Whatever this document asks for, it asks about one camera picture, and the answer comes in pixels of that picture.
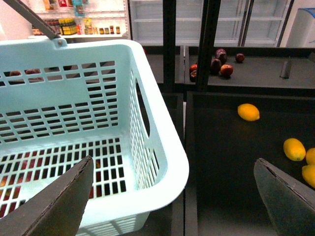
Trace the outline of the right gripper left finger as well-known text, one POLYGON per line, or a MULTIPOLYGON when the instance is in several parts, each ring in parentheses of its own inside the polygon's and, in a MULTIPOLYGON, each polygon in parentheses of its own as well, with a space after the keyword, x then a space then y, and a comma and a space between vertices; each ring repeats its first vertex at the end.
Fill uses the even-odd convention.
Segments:
POLYGON ((93 183, 94 164, 86 156, 0 221, 2 236, 74 236, 93 183))

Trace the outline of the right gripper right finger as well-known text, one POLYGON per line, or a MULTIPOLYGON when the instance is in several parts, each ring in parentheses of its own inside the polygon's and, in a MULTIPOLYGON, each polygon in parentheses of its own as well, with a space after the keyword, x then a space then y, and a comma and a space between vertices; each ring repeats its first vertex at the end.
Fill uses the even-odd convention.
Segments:
POLYGON ((315 191, 263 158, 256 160, 253 173, 277 235, 313 236, 315 191))

